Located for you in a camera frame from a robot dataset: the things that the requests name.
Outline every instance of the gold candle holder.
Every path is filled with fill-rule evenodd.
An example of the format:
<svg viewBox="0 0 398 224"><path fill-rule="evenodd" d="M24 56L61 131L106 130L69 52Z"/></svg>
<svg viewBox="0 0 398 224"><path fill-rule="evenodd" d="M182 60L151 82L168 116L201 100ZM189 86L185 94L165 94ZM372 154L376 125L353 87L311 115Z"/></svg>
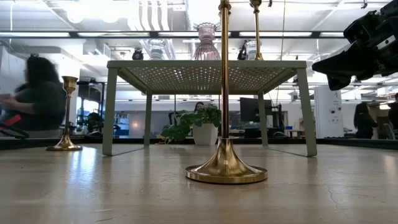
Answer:
<svg viewBox="0 0 398 224"><path fill-rule="evenodd" d="M255 60L264 60L260 52L260 26L259 26L259 7L262 0L250 0L250 6L254 9L254 14L256 15L256 57Z"/></svg>
<svg viewBox="0 0 398 224"><path fill-rule="evenodd" d="M267 170L245 164L235 153L229 138L228 126L228 16L231 5L229 0L221 0L221 96L223 98L221 133L217 151L203 165L185 169L185 176L192 180L212 184L250 184L267 179Z"/></svg>
<svg viewBox="0 0 398 224"><path fill-rule="evenodd" d="M81 146L76 146L70 140L69 136L69 110L70 110L70 98L73 91L76 90L77 78L63 76L63 89L67 93L67 114L65 118L65 132L56 146L47 147L47 151L77 151L82 150Z"/></svg>

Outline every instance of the dark green top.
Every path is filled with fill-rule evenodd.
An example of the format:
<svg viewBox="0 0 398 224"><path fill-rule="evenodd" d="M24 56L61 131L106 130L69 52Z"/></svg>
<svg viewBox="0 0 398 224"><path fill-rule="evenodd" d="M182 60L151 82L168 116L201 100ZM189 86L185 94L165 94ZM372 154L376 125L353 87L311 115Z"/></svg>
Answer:
<svg viewBox="0 0 398 224"><path fill-rule="evenodd" d="M35 87L28 86L18 91L15 99L20 103L33 103L35 114L6 111L9 116L19 114L22 118L13 127L23 131L48 131L59 129L63 123L66 93L61 83L45 82Z"/></svg>

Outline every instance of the person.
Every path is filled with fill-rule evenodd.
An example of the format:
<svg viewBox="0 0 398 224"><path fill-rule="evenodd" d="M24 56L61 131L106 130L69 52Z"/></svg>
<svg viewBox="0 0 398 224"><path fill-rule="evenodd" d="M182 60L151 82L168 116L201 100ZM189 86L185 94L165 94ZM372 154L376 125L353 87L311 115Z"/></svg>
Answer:
<svg viewBox="0 0 398 224"><path fill-rule="evenodd" d="M377 127L377 123L369 114L369 106L366 103L360 103L355 107L354 126L358 130L356 138L371 139L373 136L373 128Z"/></svg>
<svg viewBox="0 0 398 224"><path fill-rule="evenodd" d="M15 96L0 97L0 105L6 110L0 122L18 116L20 120L12 127L27 132L31 138L59 137L65 104L66 93L54 64L31 55L26 61L25 83L15 90Z"/></svg>
<svg viewBox="0 0 398 224"><path fill-rule="evenodd" d="M398 93L396 93L396 101L389 103L390 110L388 111L388 117L393 125L393 129L398 129Z"/></svg>
<svg viewBox="0 0 398 224"><path fill-rule="evenodd" d="M200 110L200 108L202 107L202 106L204 106L205 104L204 103L202 103L202 102L198 102L196 105L195 105L195 109L193 110L193 112L194 113L196 113L198 110Z"/></svg>

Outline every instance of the ceiling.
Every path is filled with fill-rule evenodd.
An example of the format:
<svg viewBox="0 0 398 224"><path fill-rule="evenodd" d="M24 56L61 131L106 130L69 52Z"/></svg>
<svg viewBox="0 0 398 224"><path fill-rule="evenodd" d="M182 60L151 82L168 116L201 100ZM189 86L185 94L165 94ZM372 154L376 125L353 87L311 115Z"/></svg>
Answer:
<svg viewBox="0 0 398 224"><path fill-rule="evenodd" d="M263 1L260 6L260 30L338 31L342 32L355 19L368 11L379 10L389 1L354 0L274 0L272 7ZM16 0L0 1L2 31L131 31L131 30L192 30L202 22L218 23L215 0ZM229 30L254 31L254 14L248 1L230 0L232 9ZM73 19L83 20L73 23ZM106 60L87 55L81 46L85 39L13 39L12 46L60 47L82 64L85 75L106 79ZM195 49L190 40L171 39L169 53L180 60L189 60ZM113 60L129 60L134 48L147 47L146 40L96 39L97 46L110 47ZM229 40L229 57L236 59L244 39ZM261 52L266 60L319 60L344 45L345 39L261 39Z"/></svg>

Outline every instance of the clear glass vase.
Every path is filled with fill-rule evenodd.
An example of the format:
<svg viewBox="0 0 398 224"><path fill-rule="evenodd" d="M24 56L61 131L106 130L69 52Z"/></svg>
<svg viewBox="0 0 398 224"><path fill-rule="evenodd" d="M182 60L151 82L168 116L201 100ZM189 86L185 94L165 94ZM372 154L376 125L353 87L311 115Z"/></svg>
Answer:
<svg viewBox="0 0 398 224"><path fill-rule="evenodd" d="M150 48L150 60L163 60L165 41L160 39L151 39L148 41Z"/></svg>
<svg viewBox="0 0 398 224"><path fill-rule="evenodd" d="M257 53L257 42L255 40L249 40L246 42L246 52L248 53L247 60L254 60Z"/></svg>
<svg viewBox="0 0 398 224"><path fill-rule="evenodd" d="M200 45L193 55L194 60L221 60L220 53L214 46L216 26L211 23L202 23L198 26Z"/></svg>

